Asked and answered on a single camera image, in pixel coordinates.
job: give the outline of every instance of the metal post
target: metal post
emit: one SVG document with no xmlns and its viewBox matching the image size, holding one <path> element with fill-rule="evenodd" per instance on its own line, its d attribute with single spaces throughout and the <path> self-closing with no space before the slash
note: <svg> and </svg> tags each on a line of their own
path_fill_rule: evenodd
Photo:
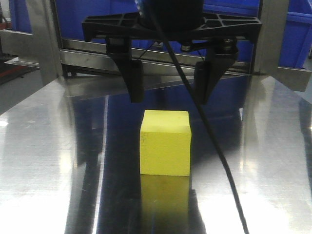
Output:
<svg viewBox="0 0 312 234">
<path fill-rule="evenodd" d="M 289 0 L 262 0 L 258 16 L 263 23 L 255 50 L 253 72 L 274 75 L 277 72 Z"/>
<path fill-rule="evenodd" d="M 62 48 L 54 0 L 26 0 L 33 31 L 42 83 L 46 85 L 63 76 L 59 50 Z"/>
</svg>

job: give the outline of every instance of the stainless steel table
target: stainless steel table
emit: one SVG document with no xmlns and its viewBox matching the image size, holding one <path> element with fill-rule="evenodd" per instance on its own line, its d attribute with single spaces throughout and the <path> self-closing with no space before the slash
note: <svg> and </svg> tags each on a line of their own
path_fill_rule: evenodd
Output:
<svg viewBox="0 0 312 234">
<path fill-rule="evenodd" d="M 124 87 L 84 81 L 54 81 L 0 116 L 1 234 L 243 233 L 183 86 L 151 89 L 131 104 Z M 86 94 L 91 87 L 101 88 Z M 250 233 L 312 233 L 312 106 L 272 77 L 236 77 L 204 108 Z M 140 176 L 144 109 L 190 112 L 190 179 Z"/>
</svg>

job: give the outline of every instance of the reflective metal surface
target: reflective metal surface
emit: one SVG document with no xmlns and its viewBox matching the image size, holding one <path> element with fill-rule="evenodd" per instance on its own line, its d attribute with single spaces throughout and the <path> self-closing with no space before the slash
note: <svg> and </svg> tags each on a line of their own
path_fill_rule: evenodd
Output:
<svg viewBox="0 0 312 234">
<path fill-rule="evenodd" d="M 90 52 L 80 52 L 71 50 L 60 50 L 59 52 L 62 64 L 99 69 L 102 71 L 118 72 L 118 68 L 114 61 L 103 54 Z M 177 75 L 176 68 L 171 64 L 161 62 L 149 62 L 143 60 L 144 74 L 147 75 Z M 182 67 L 187 75 L 194 74 L 194 67 Z"/>
<path fill-rule="evenodd" d="M 0 30 L 0 36 L 5 54 L 18 55 L 20 61 L 38 63 L 32 34 L 4 29 Z"/>
<path fill-rule="evenodd" d="M 304 92 L 308 86 L 311 73 L 312 71 L 304 68 L 278 67 L 274 78 L 291 90 Z"/>
<path fill-rule="evenodd" d="M 237 75 L 224 75 L 221 79 L 229 79 Z M 186 77 L 193 83 L 194 77 Z M 178 76 L 145 76 L 144 89 L 165 88 L 181 85 L 181 78 Z M 106 74 L 104 77 L 75 77 L 66 80 L 67 94 L 69 97 L 96 98 L 111 94 L 125 94 L 128 92 L 123 78 L 119 75 Z"/>
<path fill-rule="evenodd" d="M 7 64 L 17 65 L 17 66 L 25 66 L 25 67 L 36 67 L 40 68 L 37 62 L 28 62 L 20 57 L 13 58 L 5 62 Z"/>
<path fill-rule="evenodd" d="M 63 46 L 68 50 L 78 50 L 94 53 L 106 53 L 106 45 L 94 42 L 85 42 L 81 40 L 63 39 Z M 168 53 L 162 51 L 147 51 L 143 56 L 144 49 L 132 48 L 132 56 L 137 59 L 141 57 L 143 60 L 158 61 L 164 63 L 171 63 L 172 60 Z M 176 54 L 175 55 L 180 64 L 187 66 L 195 66 L 197 62 L 202 61 L 199 56 Z M 235 64 L 229 69 L 230 72 L 240 72 L 249 74 L 250 63 L 236 61 Z"/>
<path fill-rule="evenodd" d="M 243 233 L 185 88 L 148 90 L 140 104 L 122 89 L 87 97 L 53 81 L 0 116 L 0 233 Z M 145 109 L 190 112 L 190 178 L 140 176 Z M 236 77 L 204 109 L 250 233 L 310 234 L 312 106 L 272 77 Z"/>
</svg>

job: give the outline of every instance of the yellow block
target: yellow block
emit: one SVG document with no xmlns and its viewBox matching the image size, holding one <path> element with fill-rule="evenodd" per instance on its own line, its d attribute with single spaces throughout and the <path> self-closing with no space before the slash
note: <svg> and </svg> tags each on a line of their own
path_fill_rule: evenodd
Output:
<svg viewBox="0 0 312 234">
<path fill-rule="evenodd" d="M 140 133 L 140 172 L 189 176 L 191 128 L 186 111 L 146 110 Z"/>
</svg>

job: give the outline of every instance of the black cable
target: black cable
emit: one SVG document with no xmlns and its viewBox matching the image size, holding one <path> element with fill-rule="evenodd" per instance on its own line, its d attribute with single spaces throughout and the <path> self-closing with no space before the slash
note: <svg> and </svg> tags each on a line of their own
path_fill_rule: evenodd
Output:
<svg viewBox="0 0 312 234">
<path fill-rule="evenodd" d="M 150 16 L 152 18 L 152 21 L 153 21 L 153 24 L 158 32 L 158 35 L 160 36 L 160 38 L 162 39 L 162 41 L 165 43 L 167 49 L 168 49 L 168 52 L 169 52 L 169 55 L 175 65 L 175 68 L 176 70 L 178 71 L 181 79 L 182 79 L 182 82 L 184 83 L 187 91 L 189 92 L 196 108 L 197 108 L 197 111 L 201 117 L 201 120 L 202 122 L 204 123 L 205 125 L 205 128 L 207 130 L 207 133 L 215 147 L 215 150 L 217 151 L 218 155 L 219 155 L 219 158 L 222 162 L 222 165 L 224 167 L 224 170 L 226 172 L 226 175 L 228 177 L 228 180 L 229 180 L 229 183 L 230 183 L 230 186 L 231 186 L 231 190 L 232 190 L 232 193 L 233 193 L 233 197 L 234 197 L 234 200 L 235 200 L 235 203 L 236 203 L 236 208 L 237 208 L 237 211 L 238 211 L 238 214 L 239 214 L 239 217 L 240 217 L 240 221 L 241 221 L 241 224 L 243 226 L 243 229 L 244 229 L 244 232 L 245 234 L 249 234 L 249 231 L 248 231 L 248 226 L 247 226 L 247 223 L 246 223 L 246 219 L 245 219 L 245 216 L 244 216 L 244 212 L 243 212 L 243 209 L 242 209 L 242 206 L 241 206 L 241 203 L 240 203 L 240 200 L 239 200 L 239 196 L 238 196 L 238 192 L 237 192 L 237 189 L 236 189 L 236 185 L 235 185 L 235 182 L 234 182 L 234 179 L 233 179 L 233 176 L 232 176 L 232 173 L 231 173 L 231 169 L 229 167 L 229 164 L 221 150 L 221 147 L 219 146 L 219 143 L 218 143 L 218 140 L 216 139 L 215 135 L 214 135 L 214 132 L 205 116 L 205 113 L 202 109 L 202 107 L 200 106 L 200 104 L 197 102 L 197 98 L 195 96 L 195 92 L 193 91 L 190 83 L 188 82 L 178 60 L 176 59 L 176 56 L 173 52 L 173 49 L 166 37 L 166 35 L 164 34 L 164 32 L 162 31 L 161 29 L 161 26 L 159 25 L 154 13 L 152 12 L 151 10 L 151 7 L 150 5 L 148 4 L 148 2 L 146 1 L 145 4 L 147 4 L 147 7 L 148 7 L 148 10 L 149 10 L 149 13 L 150 13 Z"/>
<path fill-rule="evenodd" d="M 145 53 L 154 45 L 155 42 L 156 42 L 156 41 L 154 40 L 154 41 L 152 42 L 152 44 L 151 44 L 146 50 L 144 50 L 144 52 L 140 55 L 140 57 L 138 57 L 137 60 L 140 60 L 140 58 L 142 58 L 142 56 L 145 55 Z"/>
</svg>

